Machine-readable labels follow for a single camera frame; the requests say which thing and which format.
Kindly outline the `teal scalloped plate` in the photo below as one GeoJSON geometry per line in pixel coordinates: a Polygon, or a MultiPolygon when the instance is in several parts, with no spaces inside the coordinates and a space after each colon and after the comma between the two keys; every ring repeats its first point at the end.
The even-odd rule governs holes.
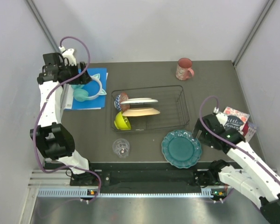
{"type": "Polygon", "coordinates": [[[203,153],[199,140],[186,130],[169,132],[161,143],[161,152],[167,162],[180,169],[196,165],[203,153]]]}

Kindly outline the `orange blue patterned bowl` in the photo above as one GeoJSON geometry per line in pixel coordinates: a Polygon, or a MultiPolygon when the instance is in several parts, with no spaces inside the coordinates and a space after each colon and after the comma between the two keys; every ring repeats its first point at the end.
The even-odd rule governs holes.
{"type": "Polygon", "coordinates": [[[129,99],[128,95],[125,92],[121,92],[114,100],[115,108],[120,112],[125,112],[126,110],[130,109],[129,104],[121,104],[124,101],[129,99]]]}

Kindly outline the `watermelon pattern plate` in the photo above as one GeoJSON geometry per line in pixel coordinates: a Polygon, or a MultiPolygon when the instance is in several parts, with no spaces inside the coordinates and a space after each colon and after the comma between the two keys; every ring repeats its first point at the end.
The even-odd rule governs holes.
{"type": "Polygon", "coordinates": [[[157,99],[152,98],[129,98],[128,100],[120,102],[121,105],[129,104],[153,104],[158,103],[157,99]]]}

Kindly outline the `lime green bowl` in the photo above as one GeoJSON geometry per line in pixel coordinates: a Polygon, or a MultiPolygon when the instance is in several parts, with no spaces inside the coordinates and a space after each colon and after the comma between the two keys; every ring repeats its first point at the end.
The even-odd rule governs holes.
{"type": "Polygon", "coordinates": [[[114,125],[118,130],[131,130],[131,124],[122,112],[117,113],[114,120],[114,125]]]}

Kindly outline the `peach bird plate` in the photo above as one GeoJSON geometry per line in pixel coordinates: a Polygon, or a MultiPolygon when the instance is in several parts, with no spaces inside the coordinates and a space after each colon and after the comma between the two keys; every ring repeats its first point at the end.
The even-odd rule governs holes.
{"type": "Polygon", "coordinates": [[[158,115],[161,112],[154,109],[154,108],[131,108],[124,112],[122,112],[123,116],[126,117],[141,117],[141,116],[151,116],[151,115],[158,115]]]}

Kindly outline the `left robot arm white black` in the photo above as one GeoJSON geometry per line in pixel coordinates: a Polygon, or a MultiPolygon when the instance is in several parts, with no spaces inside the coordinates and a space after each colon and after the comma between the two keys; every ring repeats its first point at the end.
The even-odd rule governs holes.
{"type": "Polygon", "coordinates": [[[43,55],[44,65],[37,78],[41,94],[40,115],[36,128],[30,130],[30,137],[36,146],[35,154],[43,158],[61,162],[71,171],[72,186],[90,186],[98,181],[91,171],[90,162],[75,149],[70,132],[62,125],[63,82],[87,84],[91,81],[87,72],[73,79],[86,67],[84,62],[77,63],[74,49],[61,49],[59,53],[43,55]]]}

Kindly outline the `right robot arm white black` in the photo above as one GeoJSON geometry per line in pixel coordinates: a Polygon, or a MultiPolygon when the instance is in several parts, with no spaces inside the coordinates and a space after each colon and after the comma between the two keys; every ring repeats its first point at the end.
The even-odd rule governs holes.
{"type": "Polygon", "coordinates": [[[224,160],[211,163],[209,181],[227,184],[248,198],[271,224],[280,224],[280,176],[252,149],[236,129],[225,129],[227,117],[212,113],[197,120],[193,136],[211,148],[222,151],[233,159],[248,175],[237,172],[224,160]]]}

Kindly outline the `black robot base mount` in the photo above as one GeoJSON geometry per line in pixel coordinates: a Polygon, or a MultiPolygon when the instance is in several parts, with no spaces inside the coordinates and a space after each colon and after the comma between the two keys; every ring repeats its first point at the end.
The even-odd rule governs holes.
{"type": "Polygon", "coordinates": [[[198,193],[208,186],[222,186],[210,173],[210,162],[190,168],[176,168],[167,162],[92,163],[98,174],[81,177],[68,171],[71,186],[95,187],[102,181],[101,193],[198,193]]]}

